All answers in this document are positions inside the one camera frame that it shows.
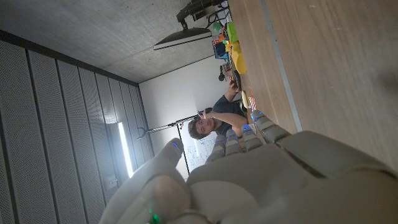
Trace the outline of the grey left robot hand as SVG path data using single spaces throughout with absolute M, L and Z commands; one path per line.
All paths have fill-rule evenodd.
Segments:
M 101 223 L 396 223 L 397 174 L 372 156 L 311 131 L 290 134 L 262 112 L 242 138 L 216 138 L 184 179 L 180 139 L 125 181 Z

